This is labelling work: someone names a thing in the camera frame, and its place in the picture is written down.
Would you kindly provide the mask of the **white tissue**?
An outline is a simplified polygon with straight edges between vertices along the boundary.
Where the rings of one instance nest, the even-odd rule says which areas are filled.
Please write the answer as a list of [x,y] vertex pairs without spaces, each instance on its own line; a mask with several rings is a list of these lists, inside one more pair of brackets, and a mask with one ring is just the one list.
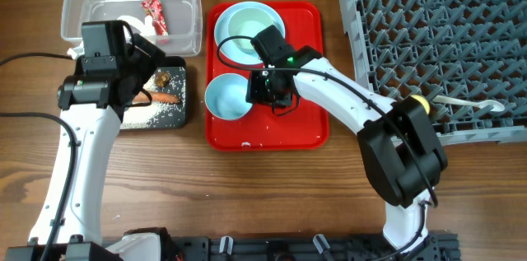
[[156,44],[156,29],[151,16],[146,16],[143,21],[134,16],[119,16],[118,20],[127,22],[133,31],[146,38],[152,44]]

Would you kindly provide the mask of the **brown food scrap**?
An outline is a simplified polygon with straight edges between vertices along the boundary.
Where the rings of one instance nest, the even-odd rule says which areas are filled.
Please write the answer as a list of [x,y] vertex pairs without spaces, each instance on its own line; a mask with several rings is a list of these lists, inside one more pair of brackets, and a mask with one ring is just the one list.
[[155,84],[157,87],[163,88],[166,86],[167,83],[170,82],[170,79],[171,79],[171,75],[169,72],[167,71],[159,72],[156,75]]

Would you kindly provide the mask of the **orange carrot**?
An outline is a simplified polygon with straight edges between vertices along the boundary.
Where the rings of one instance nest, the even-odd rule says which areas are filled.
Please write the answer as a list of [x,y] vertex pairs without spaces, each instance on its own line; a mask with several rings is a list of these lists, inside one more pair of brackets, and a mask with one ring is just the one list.
[[168,94],[164,92],[149,91],[148,93],[140,92],[133,99],[134,104],[147,103],[150,101],[177,104],[180,102],[180,98],[176,95],[172,95],[172,94]]

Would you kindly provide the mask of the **small light blue bowl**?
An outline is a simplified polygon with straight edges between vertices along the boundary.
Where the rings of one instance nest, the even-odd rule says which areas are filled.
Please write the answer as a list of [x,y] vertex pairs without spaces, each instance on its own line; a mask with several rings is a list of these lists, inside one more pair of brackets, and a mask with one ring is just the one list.
[[248,85],[248,79],[240,74],[224,73],[215,77],[204,95],[208,111],[227,121],[241,119],[253,106],[246,100]]

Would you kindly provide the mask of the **red snack wrapper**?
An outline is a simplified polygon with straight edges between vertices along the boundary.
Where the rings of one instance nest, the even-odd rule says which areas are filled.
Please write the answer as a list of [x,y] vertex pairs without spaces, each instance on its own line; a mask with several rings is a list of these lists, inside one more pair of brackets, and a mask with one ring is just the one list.
[[146,13],[144,28],[141,31],[143,36],[160,36],[160,39],[156,39],[159,44],[167,44],[170,40],[168,39],[168,29],[166,26],[165,16],[160,0],[145,0],[141,2],[142,8]]

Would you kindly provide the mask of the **green bowl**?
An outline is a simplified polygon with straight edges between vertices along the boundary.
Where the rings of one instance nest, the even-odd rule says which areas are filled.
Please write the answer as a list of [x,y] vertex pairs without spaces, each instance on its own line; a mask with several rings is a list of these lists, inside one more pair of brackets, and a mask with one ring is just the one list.
[[244,8],[232,15],[227,27],[229,36],[248,36],[248,39],[233,39],[233,42],[242,52],[250,54],[254,52],[250,40],[273,24],[274,19],[265,10]]

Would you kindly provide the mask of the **yellow cup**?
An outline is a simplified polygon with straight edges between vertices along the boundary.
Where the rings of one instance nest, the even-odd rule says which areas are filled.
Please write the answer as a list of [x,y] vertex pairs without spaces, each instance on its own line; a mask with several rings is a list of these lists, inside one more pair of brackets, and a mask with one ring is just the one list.
[[412,95],[412,98],[417,100],[422,105],[422,107],[424,108],[426,114],[430,114],[431,106],[430,106],[430,103],[428,102],[428,100],[425,97],[420,96],[420,95]]

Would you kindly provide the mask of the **white plastic spoon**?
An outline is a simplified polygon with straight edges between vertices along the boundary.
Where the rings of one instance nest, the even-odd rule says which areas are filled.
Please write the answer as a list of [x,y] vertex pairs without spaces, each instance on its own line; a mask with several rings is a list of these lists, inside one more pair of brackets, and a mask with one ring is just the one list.
[[505,106],[496,100],[482,100],[482,101],[470,101],[470,100],[461,100],[448,96],[436,96],[433,98],[433,101],[436,103],[448,104],[448,105],[463,105],[463,106],[472,106],[479,109],[483,109],[487,106],[491,107],[492,112],[502,112],[505,110]]

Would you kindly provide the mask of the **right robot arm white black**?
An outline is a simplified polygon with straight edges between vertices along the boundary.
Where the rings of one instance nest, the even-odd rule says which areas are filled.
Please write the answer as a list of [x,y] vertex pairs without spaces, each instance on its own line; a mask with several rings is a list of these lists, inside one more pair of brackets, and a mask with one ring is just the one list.
[[357,135],[366,177],[385,201],[383,236],[396,254],[427,237],[427,209],[447,157],[421,96],[401,102],[368,91],[315,49],[258,47],[264,68],[250,74],[249,100],[279,105],[287,94],[322,107]]

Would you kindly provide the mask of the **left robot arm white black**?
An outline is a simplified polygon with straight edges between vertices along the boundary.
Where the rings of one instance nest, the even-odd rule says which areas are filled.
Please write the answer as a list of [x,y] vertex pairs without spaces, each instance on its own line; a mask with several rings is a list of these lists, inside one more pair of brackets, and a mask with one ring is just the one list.
[[135,230],[103,247],[100,208],[110,152],[125,108],[165,54],[139,34],[84,35],[85,53],[60,88],[61,138],[49,190],[25,246],[8,260],[162,260],[172,241],[164,228]]

